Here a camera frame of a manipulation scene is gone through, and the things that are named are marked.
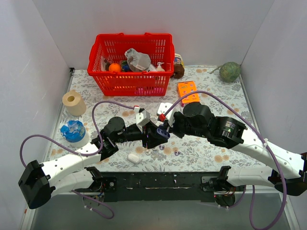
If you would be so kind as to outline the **lavender earbud charging case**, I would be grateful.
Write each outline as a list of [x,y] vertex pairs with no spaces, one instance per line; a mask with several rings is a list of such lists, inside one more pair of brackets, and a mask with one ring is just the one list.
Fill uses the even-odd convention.
[[162,136],[165,139],[169,139],[170,138],[169,132],[167,132],[165,129],[157,128],[156,132],[157,132],[157,134],[159,134],[160,136]]

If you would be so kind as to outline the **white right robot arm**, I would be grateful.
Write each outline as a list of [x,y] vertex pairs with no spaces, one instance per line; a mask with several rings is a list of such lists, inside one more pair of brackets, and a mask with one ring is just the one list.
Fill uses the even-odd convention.
[[166,121],[159,133],[163,137],[185,135],[206,138],[211,144],[244,153],[265,166],[239,169],[223,166],[218,176],[203,182],[206,191],[222,191],[242,185],[273,187],[290,196],[299,196],[307,189],[307,155],[296,154],[264,141],[245,124],[227,116],[215,116],[199,102],[176,112],[171,103],[160,103],[157,116]]

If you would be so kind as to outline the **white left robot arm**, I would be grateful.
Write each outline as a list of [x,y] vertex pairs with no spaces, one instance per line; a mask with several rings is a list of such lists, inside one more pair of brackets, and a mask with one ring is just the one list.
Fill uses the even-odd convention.
[[121,117],[113,117],[97,138],[80,149],[52,161],[26,164],[18,186],[30,209],[43,206],[63,192],[83,188],[96,192],[106,183],[92,164],[115,154],[119,143],[140,140],[147,149],[164,144],[170,138],[168,131],[166,123],[157,126],[151,120],[141,119],[140,114],[137,123],[130,126]]

